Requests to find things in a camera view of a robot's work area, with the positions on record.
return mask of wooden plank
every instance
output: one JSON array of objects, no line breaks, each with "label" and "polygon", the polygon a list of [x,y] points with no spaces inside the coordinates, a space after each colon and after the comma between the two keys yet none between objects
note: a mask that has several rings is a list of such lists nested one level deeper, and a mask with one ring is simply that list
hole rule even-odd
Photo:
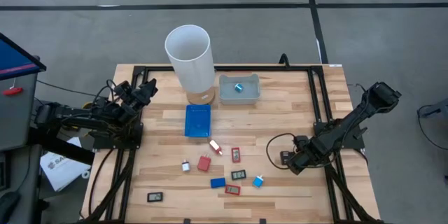
[{"label": "wooden plank", "polygon": [[[114,81],[131,80],[134,64],[120,64]],[[333,116],[342,118],[352,109],[342,67],[323,65]],[[256,72],[260,77],[260,100],[250,106],[225,106],[217,97],[212,104],[212,136],[222,147],[223,156],[215,155],[206,139],[183,136],[185,107],[188,104],[174,72],[155,71],[159,92],[143,110],[144,136],[134,164],[127,223],[179,223],[191,218],[194,223],[329,223],[330,202],[322,169],[306,169],[299,176],[273,167],[266,157],[266,144],[275,135],[291,132],[311,136],[314,111],[305,72]],[[215,86],[218,86],[216,74]],[[230,76],[252,74],[225,72]],[[319,80],[315,78],[321,115],[325,118]],[[290,136],[274,140],[269,147],[278,165],[279,151],[291,150]],[[232,147],[240,147],[241,162],[233,163]],[[107,153],[95,155],[91,179],[83,205],[88,215],[88,196],[99,163]],[[197,170],[201,155],[211,156],[208,173]],[[116,152],[105,162],[94,190],[94,207],[110,187]],[[188,160],[191,171],[184,173],[181,163]],[[351,150],[342,151],[347,183],[352,193],[375,218],[379,218],[367,165]],[[245,169],[248,178],[233,181],[230,172]],[[262,174],[262,188],[252,180]],[[225,194],[223,188],[211,189],[210,179],[225,177],[228,184],[241,186],[241,195]],[[147,193],[163,192],[163,202],[147,203]],[[344,216],[342,198],[337,193],[339,211]],[[118,216],[121,195],[115,201]]]}]

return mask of black metal frame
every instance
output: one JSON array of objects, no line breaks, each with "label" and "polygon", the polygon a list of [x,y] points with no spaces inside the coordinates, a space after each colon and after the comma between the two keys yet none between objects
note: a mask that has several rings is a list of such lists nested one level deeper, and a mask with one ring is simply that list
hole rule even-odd
[{"label": "black metal frame", "polygon": [[[315,131],[318,131],[320,129],[319,126],[324,125],[325,123],[322,122],[321,118],[321,112],[319,108],[319,101],[317,98],[317,90],[316,90],[316,84],[314,82],[314,75],[318,76],[322,97],[323,97],[323,104],[325,109],[325,114],[328,121],[331,121],[333,119],[333,115],[331,113],[331,107],[330,107],[330,100],[328,98],[327,88],[326,88],[326,82],[325,82],[325,76],[323,73],[323,67],[320,65],[315,66],[291,66],[289,64],[288,57],[283,54],[279,61],[279,66],[244,66],[244,65],[237,65],[237,66],[215,66],[215,70],[217,71],[306,71],[308,74],[308,80],[309,80],[309,87],[311,90],[311,99],[314,107],[314,115],[316,118],[316,123],[314,124]],[[138,77],[142,76],[142,81],[147,81],[149,77],[149,73],[151,71],[173,71],[172,66],[135,66],[133,73],[132,73],[132,82],[131,85],[133,88],[137,86],[137,79]],[[135,150],[131,150],[129,152],[129,158],[134,159],[135,157]],[[118,150],[118,155],[115,160],[115,167],[113,172],[113,180],[112,184],[114,184],[117,181],[118,175],[120,174],[121,165],[123,162],[123,154],[124,150]],[[330,198],[330,205],[332,209],[332,217],[334,223],[345,223],[346,221],[354,221],[354,215],[353,211],[350,207],[349,201],[344,197],[344,208],[346,213],[346,220],[342,220],[339,215],[337,200],[336,200],[336,193],[335,193],[335,187],[333,184],[332,179],[332,169],[333,167],[325,167],[325,179],[327,182],[328,187],[328,196]],[[344,175],[344,168],[342,166],[342,161],[340,157],[336,159],[336,170],[337,175],[339,176],[342,185],[347,186],[347,182],[345,180]],[[129,193],[130,193],[130,183],[132,179],[132,173],[126,178],[123,194],[122,194],[122,201],[120,205],[120,214],[119,219],[124,221],[126,216],[126,208],[127,208],[127,201],[129,199]],[[113,203],[115,200],[113,200],[106,210],[106,220],[111,220],[113,215]]]}]

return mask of white tube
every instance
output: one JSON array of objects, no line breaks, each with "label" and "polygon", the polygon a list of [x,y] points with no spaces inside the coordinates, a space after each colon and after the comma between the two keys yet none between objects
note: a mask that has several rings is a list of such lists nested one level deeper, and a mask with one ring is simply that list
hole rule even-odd
[{"label": "white tube", "polygon": [[203,28],[192,24],[175,28],[165,40],[165,50],[185,91],[201,93],[214,84],[210,37]]}]

